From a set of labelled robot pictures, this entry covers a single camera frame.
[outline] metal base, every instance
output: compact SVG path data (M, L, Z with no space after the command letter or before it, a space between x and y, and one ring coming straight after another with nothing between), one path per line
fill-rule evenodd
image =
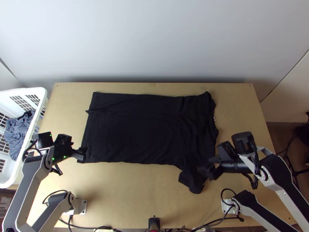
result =
M80 212L75 212L75 210L69 210L67 212L64 212L64 215L74 215L74 214L79 214L79 215L84 215L86 213L87 209L87 200L81 200L80 201Z
M223 199L227 204L232 204L232 199ZM231 207L230 205L227 205L224 202L221 201L221 208L222 212L226 213L229 208ZM231 208L231 210L228 212L228 214L236 214L235 207Z

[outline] black t-shirt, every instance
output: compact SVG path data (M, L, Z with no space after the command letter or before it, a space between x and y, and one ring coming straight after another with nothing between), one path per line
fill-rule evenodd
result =
M210 93L168 97L94 92L82 141L84 163L169 164L179 181L200 193L201 172L215 155L216 104Z

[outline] wooden floor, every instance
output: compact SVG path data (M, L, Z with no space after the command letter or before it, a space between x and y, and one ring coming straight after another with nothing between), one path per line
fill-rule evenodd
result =
M268 123L268 130L272 138L273 145L275 147L275 152L281 152L287 147L290 138L294 134L294 130L299 123ZM309 147L304 145L300 139L296 138L290 145L288 156L295 169L295 171L303 170L309 168L305 165L305 161L309 156ZM309 201L309 172L301 174L297 177L299 188L303 196ZM218 231L233 231L233 232L262 232L265 231L263 227L241 227L232 229L217 229Z

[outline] gray cloth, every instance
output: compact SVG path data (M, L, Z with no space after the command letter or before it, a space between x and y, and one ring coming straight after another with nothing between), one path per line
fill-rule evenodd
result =
M10 146L9 156L16 161L22 148L26 133L32 121L35 111L26 112L22 117L7 120L4 139Z

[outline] table surface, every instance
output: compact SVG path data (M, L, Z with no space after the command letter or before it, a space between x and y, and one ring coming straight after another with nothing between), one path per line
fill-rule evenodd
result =
M251 131L258 146L274 151L272 141L252 84L216 83L56 83L43 118L40 132L51 131L72 136L73 148L81 145L92 93L156 94L164 96L211 93L217 106L217 144L231 141L231 135ZM59 164L63 175L50 174L41 182L28 223L44 209L42 200L56 190L66 189L88 200L85 215L75 215L72 223L79 226L110 225L114 228L146 228L148 219L159 217L162 228L193 228L222 218L220 192L249 190L258 201L288 223L295 223L276 194L261 183L252 190L241 174L223 174L216 181L207 180L201 194L193 194L178 182L180 170L171 165L129 163L78 164L67 159ZM254 219L225 220L220 227L259 225ZM58 222L56 227L66 227Z

